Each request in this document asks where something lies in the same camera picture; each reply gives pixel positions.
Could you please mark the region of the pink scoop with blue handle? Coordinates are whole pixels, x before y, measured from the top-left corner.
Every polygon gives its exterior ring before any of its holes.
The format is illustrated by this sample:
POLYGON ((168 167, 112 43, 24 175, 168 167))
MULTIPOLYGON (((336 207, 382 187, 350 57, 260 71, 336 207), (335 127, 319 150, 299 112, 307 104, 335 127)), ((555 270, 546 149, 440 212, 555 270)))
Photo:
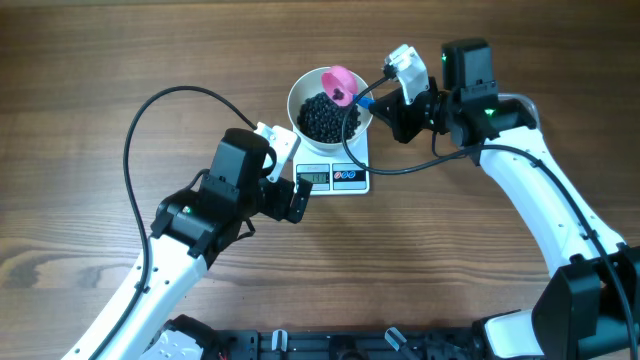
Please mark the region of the pink scoop with blue handle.
POLYGON ((339 65, 329 67, 322 73, 320 79, 325 94, 341 108, 351 105, 357 95, 367 88, 367 84, 358 75, 339 65), (344 93, 342 100, 332 98, 336 88, 344 93))

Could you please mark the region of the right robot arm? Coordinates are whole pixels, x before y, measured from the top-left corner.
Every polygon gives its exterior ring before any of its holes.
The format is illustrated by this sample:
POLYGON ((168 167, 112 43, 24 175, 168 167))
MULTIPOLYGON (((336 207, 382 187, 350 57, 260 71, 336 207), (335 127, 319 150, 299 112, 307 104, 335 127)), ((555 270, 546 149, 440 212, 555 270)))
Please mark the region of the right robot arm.
POLYGON ((399 88, 372 113, 401 143, 419 132, 449 134, 504 191, 543 255, 550 280, 530 310, 482 320, 495 359, 591 359, 639 355, 639 251, 590 208, 552 157, 533 102, 500 93, 492 52, 480 38, 449 42, 436 81, 417 51, 401 45, 385 60, 399 88))

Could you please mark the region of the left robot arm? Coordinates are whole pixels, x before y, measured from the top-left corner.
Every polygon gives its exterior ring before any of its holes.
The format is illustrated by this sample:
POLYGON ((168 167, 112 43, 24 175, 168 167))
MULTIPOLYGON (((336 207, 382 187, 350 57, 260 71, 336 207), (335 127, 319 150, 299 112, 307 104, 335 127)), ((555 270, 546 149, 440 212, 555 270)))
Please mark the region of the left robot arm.
POLYGON ((299 144, 296 133, 280 126, 227 130, 211 167, 158 206, 134 266, 67 358, 218 358, 213 330, 169 315, 223 250, 254 235, 251 217, 302 219, 311 186, 281 175, 299 144))

